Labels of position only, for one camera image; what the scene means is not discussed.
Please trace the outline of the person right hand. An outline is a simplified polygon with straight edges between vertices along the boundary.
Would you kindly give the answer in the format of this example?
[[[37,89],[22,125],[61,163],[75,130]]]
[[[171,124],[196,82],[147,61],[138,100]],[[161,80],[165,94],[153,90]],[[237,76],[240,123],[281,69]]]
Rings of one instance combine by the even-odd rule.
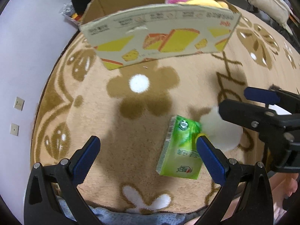
[[[269,178],[273,196],[274,223],[276,224],[286,213],[283,209],[283,200],[296,192],[298,173],[275,173]]]

